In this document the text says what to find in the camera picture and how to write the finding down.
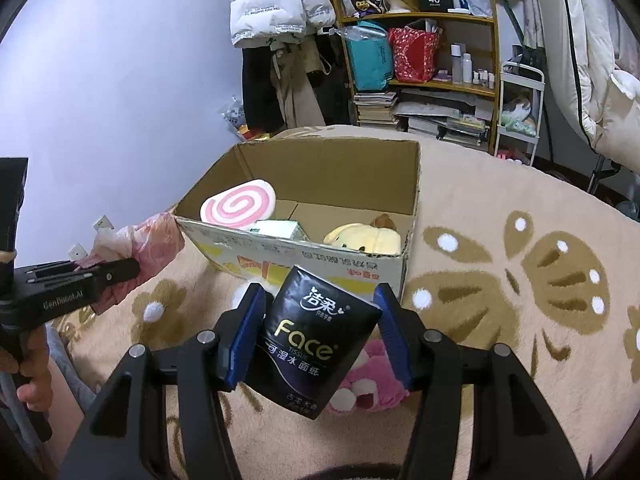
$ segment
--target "white coat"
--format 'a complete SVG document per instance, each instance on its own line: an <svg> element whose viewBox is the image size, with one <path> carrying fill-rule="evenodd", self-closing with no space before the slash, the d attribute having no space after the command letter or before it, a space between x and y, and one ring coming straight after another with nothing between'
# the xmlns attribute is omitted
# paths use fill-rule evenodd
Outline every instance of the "white coat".
<svg viewBox="0 0 640 480"><path fill-rule="evenodd" d="M239 48L300 43L334 21L329 0L231 0L231 41Z"/></svg>

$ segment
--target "red bag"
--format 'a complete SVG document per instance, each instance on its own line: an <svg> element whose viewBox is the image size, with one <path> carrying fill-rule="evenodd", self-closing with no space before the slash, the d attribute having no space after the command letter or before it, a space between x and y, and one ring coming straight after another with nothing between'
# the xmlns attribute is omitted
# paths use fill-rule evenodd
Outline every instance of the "red bag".
<svg viewBox="0 0 640 480"><path fill-rule="evenodd" d="M414 28L389 29L396 79L405 83L425 83L434 76L435 56L440 43L437 32Z"/></svg>

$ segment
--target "metal screw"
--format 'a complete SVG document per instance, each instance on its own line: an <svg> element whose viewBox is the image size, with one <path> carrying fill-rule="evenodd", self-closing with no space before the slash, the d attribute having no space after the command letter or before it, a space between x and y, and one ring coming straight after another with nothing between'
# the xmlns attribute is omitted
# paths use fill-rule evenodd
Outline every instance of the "metal screw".
<svg viewBox="0 0 640 480"><path fill-rule="evenodd" d="M429 329L424 333L423 337L424 340L428 341L429 343L439 343L440 341L442 341L442 334L437 330Z"/></svg>
<svg viewBox="0 0 640 480"><path fill-rule="evenodd" d="M198 334L198 341L202 344L211 343L216 338L216 333L213 330L203 330Z"/></svg>
<svg viewBox="0 0 640 480"><path fill-rule="evenodd" d="M511 353L511 348L509 348L504 343L498 343L494 346L494 352L497 353L500 357L507 357Z"/></svg>
<svg viewBox="0 0 640 480"><path fill-rule="evenodd" d="M133 345L129 348L129 355L131 357L140 357L146 352L145 346L141 344Z"/></svg>

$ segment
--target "teal bag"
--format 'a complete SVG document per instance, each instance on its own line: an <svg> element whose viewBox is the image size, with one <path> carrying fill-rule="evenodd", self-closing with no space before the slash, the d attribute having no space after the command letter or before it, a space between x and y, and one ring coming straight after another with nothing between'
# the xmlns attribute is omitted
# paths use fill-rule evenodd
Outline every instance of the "teal bag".
<svg viewBox="0 0 640 480"><path fill-rule="evenodd" d="M377 23L358 22L386 32ZM347 39L353 79L358 90L382 90L394 76L394 60L388 38L370 38L361 41Z"/></svg>

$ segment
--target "electrical outlet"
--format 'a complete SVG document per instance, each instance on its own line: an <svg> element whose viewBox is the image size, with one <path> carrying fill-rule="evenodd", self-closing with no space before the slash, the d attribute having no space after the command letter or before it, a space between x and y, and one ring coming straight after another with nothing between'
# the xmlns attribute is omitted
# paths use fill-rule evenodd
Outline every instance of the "electrical outlet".
<svg viewBox="0 0 640 480"><path fill-rule="evenodd" d="M74 262L76 260L81 260L82 258L88 256L87 252L84 250L84 247L80 244L75 244L73 247L69 249L68 252L69 258Z"/></svg>
<svg viewBox="0 0 640 480"><path fill-rule="evenodd" d="M94 229L97 231L98 229L113 229L113 224L107 218L107 215L102 215L99 219L97 219L94 223Z"/></svg>

